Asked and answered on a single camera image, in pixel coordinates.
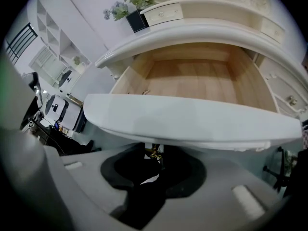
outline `wall shelf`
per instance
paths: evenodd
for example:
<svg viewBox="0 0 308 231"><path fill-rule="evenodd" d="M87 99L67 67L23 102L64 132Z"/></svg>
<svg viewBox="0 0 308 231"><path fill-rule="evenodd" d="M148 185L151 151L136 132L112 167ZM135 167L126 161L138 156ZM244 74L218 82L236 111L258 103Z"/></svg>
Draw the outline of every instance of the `wall shelf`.
<svg viewBox="0 0 308 231"><path fill-rule="evenodd" d="M53 53L53 55L54 55L55 57L58 57L58 55L56 54L56 52L54 52L54 50L53 50L50 46L48 46L48 49Z"/></svg>
<svg viewBox="0 0 308 231"><path fill-rule="evenodd" d="M59 27L54 22L54 20L50 17L50 15L47 13L46 15L46 26L47 29L50 31L50 33L56 38L59 39Z"/></svg>
<svg viewBox="0 0 308 231"><path fill-rule="evenodd" d="M46 21L46 15L45 14L38 13L38 18L40 18L40 20L45 23L45 21Z"/></svg>
<svg viewBox="0 0 308 231"><path fill-rule="evenodd" d="M79 65L76 65L73 60L76 56L80 58ZM78 50L78 48L72 42L62 51L60 58L80 74L82 74L90 64L90 61Z"/></svg>
<svg viewBox="0 0 308 231"><path fill-rule="evenodd" d="M64 60L64 58L62 56L60 56L60 61L66 66L69 67L69 64L67 63L66 60Z"/></svg>
<svg viewBox="0 0 308 231"><path fill-rule="evenodd" d="M46 10L45 8L43 7L42 3L38 0L38 3L37 3L37 12L39 14L46 14Z"/></svg>

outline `blue flower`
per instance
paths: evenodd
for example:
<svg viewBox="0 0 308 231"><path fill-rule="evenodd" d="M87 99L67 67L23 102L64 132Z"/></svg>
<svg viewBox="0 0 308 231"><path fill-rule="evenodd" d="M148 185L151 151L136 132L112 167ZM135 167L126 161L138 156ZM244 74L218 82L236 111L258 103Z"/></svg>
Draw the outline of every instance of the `blue flower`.
<svg viewBox="0 0 308 231"><path fill-rule="evenodd" d="M120 5L122 5L123 3L122 2L118 2L118 1L116 1L115 2L115 4L114 4L114 6L116 6L116 7L120 7Z"/></svg>
<svg viewBox="0 0 308 231"><path fill-rule="evenodd" d="M110 19L110 13L111 13L111 11L108 10L108 9L105 9L105 10L103 11L103 14L105 15L105 16L104 16L105 20L109 20L109 19Z"/></svg>

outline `drawer front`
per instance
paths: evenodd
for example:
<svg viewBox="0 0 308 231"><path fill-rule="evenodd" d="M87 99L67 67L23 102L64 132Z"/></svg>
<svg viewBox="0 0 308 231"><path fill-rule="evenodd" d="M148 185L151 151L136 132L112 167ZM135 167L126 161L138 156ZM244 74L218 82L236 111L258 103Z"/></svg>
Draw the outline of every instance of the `drawer front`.
<svg viewBox="0 0 308 231"><path fill-rule="evenodd" d="M162 6L144 13L149 24L153 26L162 22L183 19L182 8L179 3Z"/></svg>
<svg viewBox="0 0 308 231"><path fill-rule="evenodd" d="M308 91L291 73L276 62L264 58L260 64L262 75L268 80L279 108L284 115L298 116L308 108Z"/></svg>
<svg viewBox="0 0 308 231"><path fill-rule="evenodd" d="M282 43L284 38L284 30L266 18L262 18L260 31L267 36L273 38L279 43Z"/></svg>

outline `white dresser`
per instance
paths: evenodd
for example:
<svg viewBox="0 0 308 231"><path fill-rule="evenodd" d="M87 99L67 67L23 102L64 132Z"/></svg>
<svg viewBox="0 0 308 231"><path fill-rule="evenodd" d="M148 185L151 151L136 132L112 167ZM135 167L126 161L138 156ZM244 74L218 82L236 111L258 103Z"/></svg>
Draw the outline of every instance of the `white dresser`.
<svg viewBox="0 0 308 231"><path fill-rule="evenodd" d="M279 0L156 0L96 66L118 79L87 119L135 140L264 150L301 137L306 44Z"/></svg>

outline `flower vase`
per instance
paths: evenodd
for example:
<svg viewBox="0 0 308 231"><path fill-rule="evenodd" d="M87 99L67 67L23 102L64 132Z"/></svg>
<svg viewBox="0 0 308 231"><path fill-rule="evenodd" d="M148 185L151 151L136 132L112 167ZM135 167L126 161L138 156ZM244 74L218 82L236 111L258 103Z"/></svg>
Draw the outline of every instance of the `flower vase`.
<svg viewBox="0 0 308 231"><path fill-rule="evenodd" d="M136 10L126 16L128 23L134 33L149 27L144 14L140 14L142 10Z"/></svg>

